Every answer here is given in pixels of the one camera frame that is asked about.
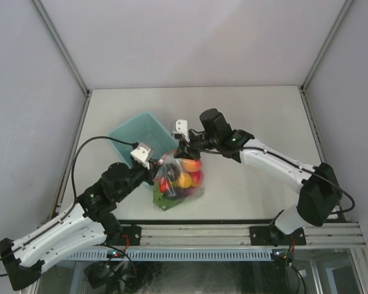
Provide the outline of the clear zip top bag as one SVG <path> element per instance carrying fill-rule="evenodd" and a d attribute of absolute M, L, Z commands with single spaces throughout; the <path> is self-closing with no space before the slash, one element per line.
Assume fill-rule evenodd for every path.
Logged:
<path fill-rule="evenodd" d="M 167 211 L 204 194 L 204 172 L 201 160 L 178 158 L 175 151 L 159 160 L 154 179 L 153 204 Z"/>

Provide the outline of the teal plastic bin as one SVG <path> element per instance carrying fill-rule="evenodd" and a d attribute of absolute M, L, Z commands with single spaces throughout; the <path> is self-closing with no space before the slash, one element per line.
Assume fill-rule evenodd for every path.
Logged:
<path fill-rule="evenodd" d="M 108 136 L 127 143 L 144 143 L 153 150 L 151 158 L 157 160 L 178 147 L 178 141 L 150 112 L 127 120 Z"/>

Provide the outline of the dark purple fake eggplant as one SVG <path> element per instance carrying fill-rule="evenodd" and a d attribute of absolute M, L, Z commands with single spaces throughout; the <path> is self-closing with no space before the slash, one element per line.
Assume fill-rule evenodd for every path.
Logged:
<path fill-rule="evenodd" d="M 180 166 L 177 164 L 166 164 L 164 166 L 164 176 L 170 181 L 174 182 L 179 179 L 181 174 Z"/>

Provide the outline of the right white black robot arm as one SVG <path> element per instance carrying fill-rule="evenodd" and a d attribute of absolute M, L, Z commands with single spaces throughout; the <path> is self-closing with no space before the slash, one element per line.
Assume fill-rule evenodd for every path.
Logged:
<path fill-rule="evenodd" d="M 334 213 L 344 191 L 330 165 L 322 162 L 314 166 L 285 156 L 253 134 L 233 129 L 216 108 L 204 111 L 199 119 L 204 128 L 201 132 L 190 129 L 184 119 L 174 122 L 172 134 L 178 140 L 177 158 L 195 160 L 201 153 L 216 152 L 268 172 L 298 194 L 297 203 L 280 211 L 266 227 L 267 243 L 280 246 L 306 225 L 322 226 Z"/>

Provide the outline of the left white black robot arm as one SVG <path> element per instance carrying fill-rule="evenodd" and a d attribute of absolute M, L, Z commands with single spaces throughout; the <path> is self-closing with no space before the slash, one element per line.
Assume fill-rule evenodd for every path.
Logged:
<path fill-rule="evenodd" d="M 68 256 L 91 246 L 120 242 L 122 228 L 113 210 L 142 183 L 152 184 L 160 164 L 112 164 L 76 203 L 19 239 L 0 241 L 0 256 L 15 291 L 37 281 Z"/>

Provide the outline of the red yellow fake pear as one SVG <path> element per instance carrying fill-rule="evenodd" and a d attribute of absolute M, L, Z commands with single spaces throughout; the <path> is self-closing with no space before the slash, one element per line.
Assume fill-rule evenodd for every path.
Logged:
<path fill-rule="evenodd" d="M 182 159 L 182 167 L 188 173 L 198 172 L 202 169 L 201 160 Z"/>

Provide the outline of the red fake apple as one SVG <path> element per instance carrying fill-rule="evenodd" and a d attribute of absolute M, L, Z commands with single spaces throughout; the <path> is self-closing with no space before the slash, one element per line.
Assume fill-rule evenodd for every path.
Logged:
<path fill-rule="evenodd" d="M 203 174 L 202 170 L 191 172 L 190 176 L 191 176 L 191 180 L 192 180 L 192 182 L 191 182 L 192 187 L 200 187 L 200 186 L 203 185 L 204 174 Z"/>

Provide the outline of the orange fake fruit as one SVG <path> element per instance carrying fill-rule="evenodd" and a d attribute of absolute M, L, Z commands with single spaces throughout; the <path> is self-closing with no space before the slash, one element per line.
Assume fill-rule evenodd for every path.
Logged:
<path fill-rule="evenodd" d="M 188 189 L 191 187 L 191 176 L 189 173 L 181 173 L 176 180 L 177 186 L 182 189 Z"/>

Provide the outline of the green fake leaf vegetable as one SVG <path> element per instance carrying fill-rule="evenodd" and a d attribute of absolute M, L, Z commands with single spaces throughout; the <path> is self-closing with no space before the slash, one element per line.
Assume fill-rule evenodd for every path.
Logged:
<path fill-rule="evenodd" d="M 184 201 L 174 189 L 161 189 L 156 183 L 153 186 L 153 204 L 163 211 L 167 211 Z"/>

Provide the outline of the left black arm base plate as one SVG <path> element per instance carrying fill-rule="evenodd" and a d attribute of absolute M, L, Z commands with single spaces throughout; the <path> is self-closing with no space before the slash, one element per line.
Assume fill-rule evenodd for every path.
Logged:
<path fill-rule="evenodd" d="M 142 228 L 137 225 L 124 226 L 109 232 L 105 243 L 109 246 L 138 246 Z"/>

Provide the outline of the aluminium mounting rail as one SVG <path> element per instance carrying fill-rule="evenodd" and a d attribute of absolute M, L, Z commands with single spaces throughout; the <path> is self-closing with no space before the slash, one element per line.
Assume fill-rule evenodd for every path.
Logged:
<path fill-rule="evenodd" d="M 263 224 L 139 224 L 142 236 L 138 246 L 131 247 L 263 247 L 252 246 L 249 227 Z M 362 231 L 356 223 L 327 223 L 322 227 L 307 226 L 304 229 L 307 244 L 315 249 L 351 248 L 366 245 Z"/>

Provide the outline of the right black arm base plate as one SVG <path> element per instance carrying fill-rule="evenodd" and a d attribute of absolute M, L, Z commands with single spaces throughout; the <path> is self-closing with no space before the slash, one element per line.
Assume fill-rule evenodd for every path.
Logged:
<path fill-rule="evenodd" d="M 298 246 L 307 244 L 303 228 L 285 235 L 268 225 L 257 225 L 249 227 L 249 234 L 252 246 L 288 246 L 292 241 Z"/>

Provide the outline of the right aluminium frame post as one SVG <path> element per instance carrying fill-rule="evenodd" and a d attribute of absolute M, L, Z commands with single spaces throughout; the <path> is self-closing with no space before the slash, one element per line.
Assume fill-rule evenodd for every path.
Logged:
<path fill-rule="evenodd" d="M 304 92 L 309 87 L 313 77 L 316 74 L 317 69 L 319 68 L 321 62 L 323 61 L 326 53 L 328 52 L 329 48 L 331 47 L 337 33 L 339 32 L 343 22 L 345 21 L 347 15 L 349 14 L 351 8 L 355 4 L 355 0 L 345 0 L 343 2 L 342 7 L 340 8 L 334 22 L 331 25 L 331 28 L 320 47 L 319 52 L 317 53 L 312 65 L 309 68 L 308 73 L 306 74 L 303 83 L 301 84 L 301 90 Z"/>

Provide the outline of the aluminium frame post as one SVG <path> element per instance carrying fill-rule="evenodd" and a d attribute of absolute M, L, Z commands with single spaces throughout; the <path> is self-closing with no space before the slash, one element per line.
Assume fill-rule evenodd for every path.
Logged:
<path fill-rule="evenodd" d="M 328 52 L 329 48 L 331 47 L 337 33 L 339 32 L 343 22 L 345 21 L 347 15 L 349 14 L 351 8 L 355 4 L 355 0 L 345 0 L 343 2 L 342 7 L 340 8 L 334 22 L 331 25 L 331 28 L 320 47 L 319 52 L 317 53 L 312 65 L 309 68 L 308 73 L 306 74 L 303 83 L 301 84 L 301 90 L 304 92 L 309 87 L 313 77 L 316 74 L 317 69 L 319 68 L 321 62 L 323 61 L 326 53 Z"/>
<path fill-rule="evenodd" d="M 70 74 L 74 78 L 77 86 L 79 87 L 80 91 L 84 96 L 88 96 L 90 90 L 88 89 L 84 79 L 80 71 L 78 70 L 69 50 L 65 46 L 55 24 L 52 21 L 49 13 L 47 12 L 44 4 L 40 0 L 30 0 L 31 7 L 34 9 L 36 15 L 38 16 L 42 26 L 45 28 L 49 38 L 53 42 L 54 46 L 56 47 L 59 55 L 61 56 L 65 66 L 69 70 Z"/>

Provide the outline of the left aluminium frame post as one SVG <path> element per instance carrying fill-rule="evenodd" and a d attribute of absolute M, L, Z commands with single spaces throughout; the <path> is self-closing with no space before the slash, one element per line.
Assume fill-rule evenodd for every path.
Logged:
<path fill-rule="evenodd" d="M 38 16 L 42 26 L 45 28 L 49 38 L 53 42 L 54 46 L 56 47 L 59 55 L 61 56 L 65 66 L 69 70 L 70 74 L 74 78 L 77 86 L 79 87 L 80 91 L 84 96 L 88 96 L 90 90 L 88 89 L 84 79 L 80 71 L 78 70 L 69 50 L 65 46 L 55 24 L 52 21 L 49 13 L 47 12 L 44 4 L 40 0 L 30 0 L 31 7 L 34 9 L 36 15 Z"/>

